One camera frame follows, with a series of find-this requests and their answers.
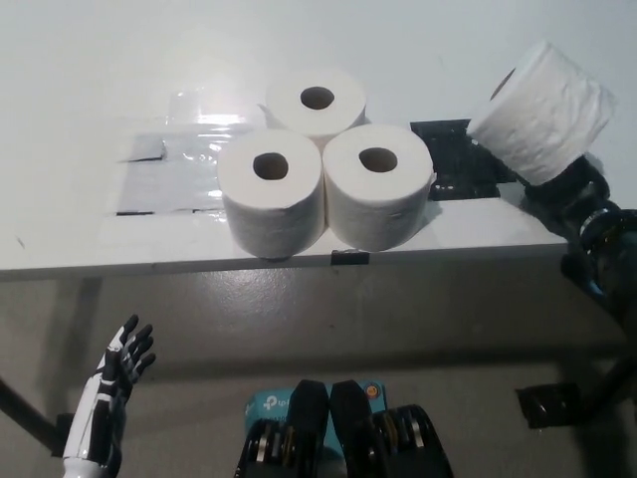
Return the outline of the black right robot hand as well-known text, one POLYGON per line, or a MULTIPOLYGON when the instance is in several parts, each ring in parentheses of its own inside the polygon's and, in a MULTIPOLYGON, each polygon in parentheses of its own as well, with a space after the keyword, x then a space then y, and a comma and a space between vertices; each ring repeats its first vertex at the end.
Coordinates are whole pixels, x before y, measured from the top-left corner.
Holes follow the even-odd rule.
POLYGON ((544 184, 530 185, 523 179, 522 184, 526 210, 549 231, 566 239, 578 237, 594 213, 617 208, 610 200, 605 177, 584 155, 544 184))

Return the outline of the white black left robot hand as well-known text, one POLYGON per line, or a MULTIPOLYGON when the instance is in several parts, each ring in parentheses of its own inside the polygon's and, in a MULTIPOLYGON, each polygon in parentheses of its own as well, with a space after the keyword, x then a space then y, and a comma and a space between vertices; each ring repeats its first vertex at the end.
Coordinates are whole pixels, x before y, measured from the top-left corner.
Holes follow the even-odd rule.
POLYGON ((120 457, 125 408, 144 371, 155 362, 153 327, 132 315, 117 330, 85 383, 64 449, 64 459, 107 468, 120 457))

